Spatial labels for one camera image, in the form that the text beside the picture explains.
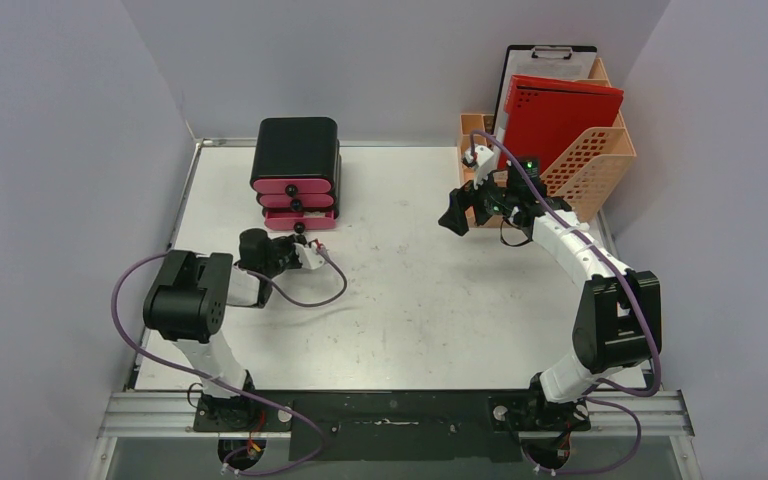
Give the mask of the black pink drawer unit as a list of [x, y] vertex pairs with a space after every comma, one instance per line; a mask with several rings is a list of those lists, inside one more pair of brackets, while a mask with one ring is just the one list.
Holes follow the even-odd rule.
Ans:
[[335, 229], [341, 172], [338, 125], [332, 118], [261, 121], [249, 184], [267, 228], [299, 234]]

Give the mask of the thick red binder folder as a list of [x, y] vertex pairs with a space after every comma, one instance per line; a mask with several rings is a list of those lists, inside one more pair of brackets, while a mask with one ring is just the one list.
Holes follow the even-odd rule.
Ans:
[[514, 156], [535, 159], [544, 173], [585, 130], [612, 126], [623, 99], [614, 87], [513, 75], [497, 135]]

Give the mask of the black clipboard with paper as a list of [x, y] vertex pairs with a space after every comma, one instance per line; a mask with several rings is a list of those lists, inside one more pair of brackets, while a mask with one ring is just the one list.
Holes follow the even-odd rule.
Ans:
[[492, 133], [498, 134], [511, 77], [526, 75], [560, 80], [586, 79], [597, 58], [592, 45], [509, 45], [504, 56]]

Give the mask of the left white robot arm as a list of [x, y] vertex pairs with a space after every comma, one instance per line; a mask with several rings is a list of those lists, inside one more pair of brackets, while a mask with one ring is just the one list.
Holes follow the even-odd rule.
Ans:
[[199, 403], [205, 415], [242, 431], [258, 423], [262, 408], [253, 397], [215, 384], [254, 391], [249, 371], [221, 332], [226, 309], [262, 308], [273, 292], [272, 279], [287, 270], [317, 269], [325, 260], [301, 234], [271, 238], [260, 228], [240, 233], [238, 253], [235, 259], [228, 253], [169, 251], [145, 299], [143, 320], [185, 355], [191, 369], [207, 375]]

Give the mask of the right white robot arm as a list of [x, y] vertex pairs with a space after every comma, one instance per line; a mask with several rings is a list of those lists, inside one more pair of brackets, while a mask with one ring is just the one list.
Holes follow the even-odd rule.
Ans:
[[581, 428], [588, 393], [624, 369], [659, 360], [660, 282], [608, 252], [563, 198], [548, 195], [533, 162], [507, 165], [503, 186], [495, 181], [497, 162], [489, 150], [467, 154], [462, 163], [472, 177], [450, 192], [439, 225], [463, 236], [499, 218], [551, 254], [580, 290], [571, 350], [537, 373], [524, 406], [508, 405], [504, 417], [523, 430]]

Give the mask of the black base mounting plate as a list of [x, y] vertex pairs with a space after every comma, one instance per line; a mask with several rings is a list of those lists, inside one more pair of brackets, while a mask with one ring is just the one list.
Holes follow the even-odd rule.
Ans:
[[327, 442], [321, 461], [521, 459], [524, 445], [563, 444], [591, 427], [583, 401], [554, 404], [529, 389], [262, 390], [316, 423]]

